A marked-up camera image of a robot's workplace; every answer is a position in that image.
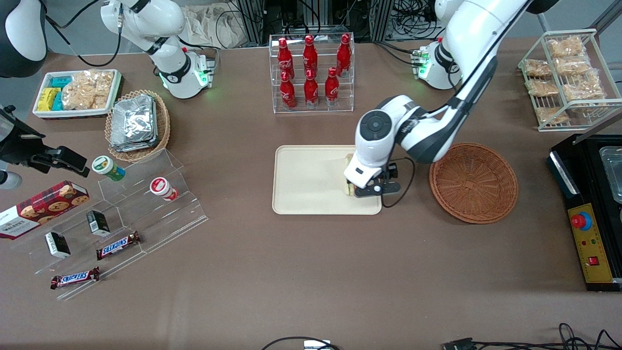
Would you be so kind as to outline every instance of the brown wicker basket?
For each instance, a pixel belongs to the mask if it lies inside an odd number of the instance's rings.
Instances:
[[[119,98],[119,101],[128,100],[130,98],[134,98],[143,93],[145,95],[149,95],[153,97],[155,100],[155,113],[157,115],[157,132],[158,132],[158,135],[160,135],[160,143],[158,143],[156,147],[137,149],[135,151],[130,151],[130,152],[117,152],[112,147],[108,147],[108,151],[116,159],[127,161],[130,163],[135,163],[135,162],[140,161],[143,158],[149,157],[150,155],[166,148],[166,144],[169,142],[169,137],[170,137],[169,111],[166,109],[166,106],[164,105],[164,101],[162,101],[162,98],[158,96],[158,94],[152,91],[148,91],[148,90],[132,91],[130,93],[127,93],[121,96],[121,98]],[[112,110],[110,110],[108,112],[108,116],[106,117],[106,130],[104,131],[106,135],[106,140],[108,140],[108,143],[110,143],[110,135],[112,133],[112,126],[111,126],[112,115],[113,115],[113,112]]]
[[[472,224],[503,219],[518,199],[518,181],[508,162],[477,143],[457,143],[433,163],[430,186],[449,214]]]

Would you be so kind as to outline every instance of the coca-cola bottle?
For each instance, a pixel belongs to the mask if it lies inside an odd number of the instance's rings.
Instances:
[[[350,57],[352,49],[350,48],[350,35],[343,34],[341,36],[341,45],[337,49],[337,75],[347,78],[350,76]]]
[[[307,69],[313,70],[315,76],[317,76],[317,51],[313,46],[313,36],[305,36],[305,49],[302,51],[302,62],[305,66],[305,72]]]
[[[279,38],[279,55],[277,56],[279,59],[279,68],[281,72],[287,72],[289,74],[289,78],[294,78],[294,59],[292,58],[292,53],[287,48],[287,40],[282,37]]]
[[[294,84],[289,81],[289,73],[281,72],[281,98],[285,110],[291,111],[296,108],[296,94],[294,92]]]
[[[339,97],[339,79],[337,79],[337,68],[330,67],[328,69],[328,78],[324,85],[324,97],[326,106],[337,106],[337,98]]]
[[[307,108],[314,110],[319,104],[317,97],[317,83],[315,82],[315,72],[308,69],[305,72],[305,75],[307,77],[307,80],[305,81],[305,103],[307,104]]]

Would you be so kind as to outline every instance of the blue package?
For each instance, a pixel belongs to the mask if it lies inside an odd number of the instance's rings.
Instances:
[[[54,98],[54,104],[52,105],[53,111],[62,111],[63,110],[63,92],[59,92],[56,94]]]
[[[52,80],[50,81],[50,86],[63,88],[65,87],[65,85],[69,84],[70,82],[72,82],[71,77],[56,77],[56,78],[52,78]]]

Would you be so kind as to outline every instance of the table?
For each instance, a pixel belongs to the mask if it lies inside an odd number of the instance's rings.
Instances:
[[[508,39],[491,85],[457,141],[492,147],[514,168],[520,192],[501,222],[469,225],[447,214],[417,166],[402,203],[374,216],[280,216],[271,208],[274,152],[283,144],[352,144],[362,113],[406,93],[424,108],[451,92],[415,81],[407,65],[371,44],[356,47],[354,113],[274,115],[265,48],[223,51],[214,87],[176,100],[147,55],[110,65],[123,92],[148,88],[172,119],[170,151],[208,222],[68,302],[49,277],[0,242],[0,344],[5,349],[260,349],[282,336],[331,339],[344,350],[436,349],[481,341],[557,340],[566,322],[595,338],[622,338],[622,295],[584,291],[561,194],[545,165],[568,133],[539,133],[516,64],[535,41]],[[418,47],[421,42],[404,44]],[[91,60],[104,61],[106,57]],[[85,68],[51,55],[44,70]],[[27,122],[93,159],[106,154],[104,120]],[[400,149],[397,156],[403,155]],[[17,169],[24,185],[0,210],[69,179]],[[294,342],[281,349],[300,349]]]

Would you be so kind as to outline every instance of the aluminum foil package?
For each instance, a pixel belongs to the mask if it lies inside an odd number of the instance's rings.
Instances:
[[[115,103],[110,146],[117,152],[154,147],[158,144],[156,101],[138,95]]]

